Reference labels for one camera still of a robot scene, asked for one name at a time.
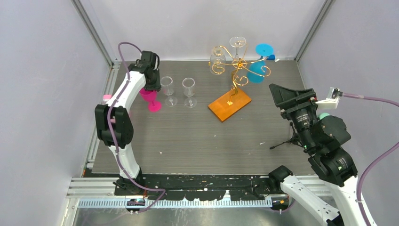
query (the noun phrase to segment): white wall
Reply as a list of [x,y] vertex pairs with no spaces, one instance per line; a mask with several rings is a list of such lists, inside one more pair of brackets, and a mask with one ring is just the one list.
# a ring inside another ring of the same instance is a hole
[[[399,101],[399,1],[335,1],[300,61],[306,87],[319,98],[329,87]],[[343,147],[361,174],[399,140],[399,109],[342,98],[331,114],[343,118],[352,139]],[[399,150],[368,174],[363,194],[378,225],[397,225]]]
[[1,225],[54,226],[108,66],[71,1],[0,5]]
[[[130,41],[162,60],[209,59],[212,47],[233,36],[255,46],[269,43],[276,57],[293,59],[324,0],[82,0],[110,54]],[[137,53],[124,51],[127,60]]]

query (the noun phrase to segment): small tripod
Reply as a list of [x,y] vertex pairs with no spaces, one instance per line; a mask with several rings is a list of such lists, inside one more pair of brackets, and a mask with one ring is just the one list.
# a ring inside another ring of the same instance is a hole
[[293,144],[293,145],[296,145],[296,146],[300,146],[300,147],[303,147],[302,146],[302,143],[301,143],[301,140],[299,139],[299,136],[298,136],[298,133],[295,131],[295,129],[294,129],[294,124],[292,123],[292,122],[290,122],[290,127],[292,128],[292,137],[291,137],[291,139],[289,139],[289,140],[287,140],[287,141],[284,141],[283,143],[281,143],[281,144],[278,144],[278,145],[276,145],[276,146],[271,146],[270,147],[270,149],[274,149],[274,148],[276,148],[276,147],[278,147],[278,146],[280,146],[280,145],[282,145],[282,144],[285,144],[285,143],[291,143],[291,144]]

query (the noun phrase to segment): pink goblet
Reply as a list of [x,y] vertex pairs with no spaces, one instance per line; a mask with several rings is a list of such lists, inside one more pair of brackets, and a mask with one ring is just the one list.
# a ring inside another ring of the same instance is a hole
[[148,101],[148,111],[150,112],[157,112],[161,110],[162,104],[157,99],[157,91],[147,91],[144,88],[140,90],[141,97]]

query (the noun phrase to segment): gray wooden tabletop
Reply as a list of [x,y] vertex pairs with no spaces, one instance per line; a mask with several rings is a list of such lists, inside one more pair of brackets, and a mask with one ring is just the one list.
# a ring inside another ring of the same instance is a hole
[[[284,144],[269,149],[289,139],[291,133],[268,85],[303,89],[303,83],[295,61],[269,62],[268,66],[271,75],[265,81],[242,87],[252,102],[221,123],[207,106],[230,89],[229,71],[213,75],[207,61],[161,62],[160,76],[172,77],[178,103],[166,106],[167,96],[160,92],[157,99],[162,109],[151,113],[147,102],[136,97],[130,109],[135,130],[132,146],[143,173],[267,174],[285,165],[297,175],[314,174],[308,155],[300,147]],[[121,67],[115,90],[125,73]],[[187,77],[196,83],[194,108],[184,106],[182,81]],[[111,151],[102,142],[93,172],[119,172]]]

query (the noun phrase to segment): orange wooden block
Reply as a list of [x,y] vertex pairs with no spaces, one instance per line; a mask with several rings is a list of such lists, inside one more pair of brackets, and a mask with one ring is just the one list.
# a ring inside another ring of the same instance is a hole
[[225,93],[223,96],[219,97],[217,100],[208,105],[208,108],[220,119],[220,121],[224,122],[226,119],[230,118],[230,116],[234,115],[241,108],[245,107],[247,104],[251,103],[252,99],[248,97],[242,90],[238,89],[238,94],[234,95],[232,98],[232,105],[229,105],[227,102],[230,100],[230,96],[234,94],[234,90],[230,90]]

